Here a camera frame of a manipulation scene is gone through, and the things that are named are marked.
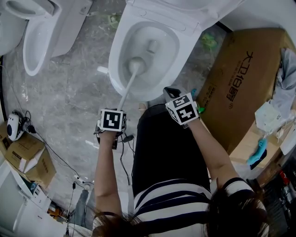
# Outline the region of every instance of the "striped shirt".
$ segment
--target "striped shirt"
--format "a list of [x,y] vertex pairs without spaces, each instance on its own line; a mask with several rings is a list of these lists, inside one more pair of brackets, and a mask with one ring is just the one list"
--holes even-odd
[[[211,182],[210,188],[214,193],[216,181]],[[253,193],[241,178],[229,180],[223,188],[229,195]],[[185,179],[154,184],[135,197],[134,213],[142,221],[137,225],[145,235],[154,237],[203,237],[211,191]],[[93,227],[98,226],[96,218]]]

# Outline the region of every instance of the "woman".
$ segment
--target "woman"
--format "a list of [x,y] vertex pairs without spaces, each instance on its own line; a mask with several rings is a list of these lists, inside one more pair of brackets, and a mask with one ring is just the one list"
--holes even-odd
[[141,116],[134,157],[134,215],[121,211],[114,132],[100,135],[92,236],[267,236],[266,211],[199,119],[184,129],[164,104]]

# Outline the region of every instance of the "black pants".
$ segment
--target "black pants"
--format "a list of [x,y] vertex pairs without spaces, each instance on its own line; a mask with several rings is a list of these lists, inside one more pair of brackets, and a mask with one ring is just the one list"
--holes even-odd
[[171,179],[188,179],[210,188],[207,167],[191,130],[177,124],[164,104],[146,110],[137,128],[134,196]]

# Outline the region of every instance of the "cardboard box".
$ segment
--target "cardboard box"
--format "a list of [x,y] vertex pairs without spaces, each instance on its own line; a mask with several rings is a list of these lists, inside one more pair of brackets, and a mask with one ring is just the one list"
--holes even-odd
[[[198,95],[198,104],[205,107],[203,122],[233,161],[246,163],[257,150],[263,133],[254,113],[272,97],[281,48],[296,51],[282,29],[228,34]],[[264,167],[279,146],[275,137],[269,137],[267,156],[258,167]]]
[[22,177],[43,188],[47,188],[56,174],[44,143],[27,132],[10,145],[5,158]]
[[7,134],[7,121],[2,123],[0,125],[0,151],[2,152],[2,155],[5,156],[8,147],[12,141],[8,138]]

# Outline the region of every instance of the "marble floor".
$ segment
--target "marble floor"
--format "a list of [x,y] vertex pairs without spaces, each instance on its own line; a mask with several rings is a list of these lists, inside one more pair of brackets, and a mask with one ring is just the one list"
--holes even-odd
[[[112,87],[109,78],[97,71],[98,66],[108,67],[108,58],[116,29],[108,24],[107,15],[122,13],[125,0],[95,0],[82,29],[72,47],[65,55],[52,58],[47,67],[36,76],[28,76],[23,64],[23,41],[4,57],[16,96],[22,110],[29,110],[37,132],[51,148],[62,157],[86,181],[92,182],[98,155],[98,142],[93,135],[101,108],[117,107],[120,95]],[[200,91],[219,51],[225,31],[218,26],[204,33],[212,35],[215,48],[205,47],[199,40],[186,65],[176,79],[187,91]],[[6,74],[3,74],[3,91],[6,113],[20,110]],[[123,109],[128,115],[127,133],[136,135],[140,113],[138,103],[127,100]],[[118,189],[126,192],[127,178],[119,158],[122,144],[114,151],[114,163]],[[68,208],[74,172],[51,151],[56,175],[48,188],[49,197]],[[123,162],[129,174],[133,163],[131,149],[125,145]],[[243,177],[254,175],[244,165],[235,165]],[[74,191],[75,204],[82,188]]]

